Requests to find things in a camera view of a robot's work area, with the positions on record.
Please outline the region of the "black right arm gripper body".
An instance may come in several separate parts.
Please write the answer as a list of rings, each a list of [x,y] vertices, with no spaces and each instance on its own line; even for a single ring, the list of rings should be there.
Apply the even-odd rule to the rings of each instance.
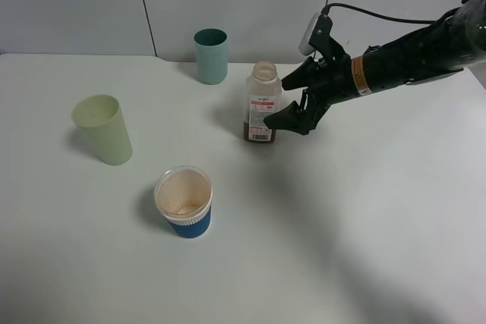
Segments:
[[[357,96],[350,81],[351,57],[330,35],[332,27],[330,17],[319,16],[310,38],[310,45],[315,51],[309,56],[323,68],[319,81],[306,87],[303,92],[303,100],[306,102],[303,109],[314,122],[315,129],[332,104]]]

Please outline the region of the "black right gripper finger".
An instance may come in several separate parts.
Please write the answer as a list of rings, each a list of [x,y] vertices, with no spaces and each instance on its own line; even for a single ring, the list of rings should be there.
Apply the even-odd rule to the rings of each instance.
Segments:
[[[308,113],[296,101],[265,117],[264,124],[271,130],[291,131],[300,135],[308,135],[315,129]]]
[[[282,88],[289,91],[309,87],[319,81],[322,70],[321,64],[309,56],[293,72],[282,79]]]

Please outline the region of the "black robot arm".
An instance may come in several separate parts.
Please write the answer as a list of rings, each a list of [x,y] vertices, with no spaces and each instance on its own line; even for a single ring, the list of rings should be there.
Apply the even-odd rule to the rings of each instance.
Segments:
[[[299,45],[306,60],[282,79],[284,90],[302,91],[300,102],[265,117],[269,129],[306,135],[334,104],[441,80],[485,60],[485,0],[462,0],[438,20],[420,20],[420,29],[355,58],[330,35],[333,6],[311,18]]]

